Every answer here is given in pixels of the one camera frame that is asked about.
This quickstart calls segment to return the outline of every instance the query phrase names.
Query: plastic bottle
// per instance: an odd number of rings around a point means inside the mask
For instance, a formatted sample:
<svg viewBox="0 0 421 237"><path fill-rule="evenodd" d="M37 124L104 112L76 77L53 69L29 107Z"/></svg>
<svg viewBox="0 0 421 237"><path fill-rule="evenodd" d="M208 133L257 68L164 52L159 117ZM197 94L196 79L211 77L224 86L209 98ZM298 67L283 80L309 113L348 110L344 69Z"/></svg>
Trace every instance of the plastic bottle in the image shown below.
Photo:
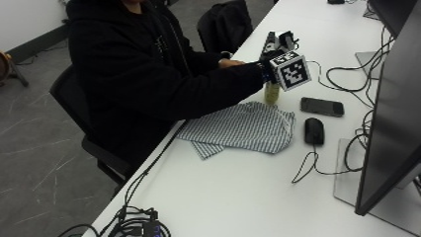
<svg viewBox="0 0 421 237"><path fill-rule="evenodd" d="M268 105L275 105L279 98L279 83L265 82L264 86L264 101Z"/></svg>

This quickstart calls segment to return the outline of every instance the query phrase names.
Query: computer mouse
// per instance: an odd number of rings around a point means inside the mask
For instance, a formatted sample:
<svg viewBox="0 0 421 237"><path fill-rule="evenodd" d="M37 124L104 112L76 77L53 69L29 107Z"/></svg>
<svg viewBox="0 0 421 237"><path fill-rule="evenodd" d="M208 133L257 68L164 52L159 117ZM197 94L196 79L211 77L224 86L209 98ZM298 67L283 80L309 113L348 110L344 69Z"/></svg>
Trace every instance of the computer mouse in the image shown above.
<svg viewBox="0 0 421 237"><path fill-rule="evenodd" d="M316 118L308 118L305 120L304 141L314 145L322 145L325 143L324 123Z"/></svg>

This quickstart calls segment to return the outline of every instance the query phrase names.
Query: folded cloth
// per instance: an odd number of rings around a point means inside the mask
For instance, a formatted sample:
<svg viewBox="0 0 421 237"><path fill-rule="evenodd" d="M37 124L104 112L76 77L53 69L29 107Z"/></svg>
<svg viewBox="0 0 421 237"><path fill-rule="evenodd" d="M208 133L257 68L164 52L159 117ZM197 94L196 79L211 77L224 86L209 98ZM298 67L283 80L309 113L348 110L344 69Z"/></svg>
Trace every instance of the folded cloth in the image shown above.
<svg viewBox="0 0 421 237"><path fill-rule="evenodd" d="M201 159L227 146L277 153L292 140L294 114L259 102L239 104L193 119L177 138L192 141Z"/></svg>

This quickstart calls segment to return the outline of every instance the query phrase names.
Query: white desk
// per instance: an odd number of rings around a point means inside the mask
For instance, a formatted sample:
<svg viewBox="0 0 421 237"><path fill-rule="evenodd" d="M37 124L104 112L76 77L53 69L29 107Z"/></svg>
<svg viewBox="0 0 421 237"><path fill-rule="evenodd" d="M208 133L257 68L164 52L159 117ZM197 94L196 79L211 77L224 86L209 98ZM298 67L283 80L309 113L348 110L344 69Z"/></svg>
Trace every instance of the white desk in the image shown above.
<svg viewBox="0 0 421 237"><path fill-rule="evenodd" d="M306 60L322 65L325 80L326 69L358 66L354 53L380 47L382 25L362 17L365 8L365 1L344 5L329 5L326 0L279 1L235 58L256 61L267 33L292 31L300 38L298 51ZM353 137L369 110L350 94L324 88L317 83L317 65L308 65L313 81L281 93L277 102L297 117L293 141L279 154L228 148L201 161L189 142L173 141L132 201L136 207L153 207L159 211L159 220L172 236L412 236L373 216L354 214L354 208L333 197L333 176L312 172L298 184L290 184L312 150L304 143L304 121L314 117L325 123L325 145L317 148L318 167L334 172L340 138ZM362 71L333 73L333 76L348 81L348 86L357 87L365 80ZM345 116L329 118L302 113L298 109L302 96L341 101ZM248 101L263 102L264 91ZM167 141L168 138L137 174L155 160ZM125 190L127 187L93 222L96 229L103 229L121 208ZM87 231L84 236L93 236L92 232Z"/></svg>

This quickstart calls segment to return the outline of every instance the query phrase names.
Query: hand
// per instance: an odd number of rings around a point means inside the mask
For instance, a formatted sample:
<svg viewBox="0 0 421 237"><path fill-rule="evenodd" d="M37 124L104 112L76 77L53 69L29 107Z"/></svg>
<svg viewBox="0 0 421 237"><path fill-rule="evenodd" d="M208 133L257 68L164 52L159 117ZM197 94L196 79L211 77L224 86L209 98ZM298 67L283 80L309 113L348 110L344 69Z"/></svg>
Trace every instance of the hand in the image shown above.
<svg viewBox="0 0 421 237"><path fill-rule="evenodd" d="M239 65L243 65L243 64L245 64L244 61L231 60L231 59L227 59L227 58L223 58L220 60L220 68L227 68L227 67L231 67L231 66L239 66Z"/></svg>

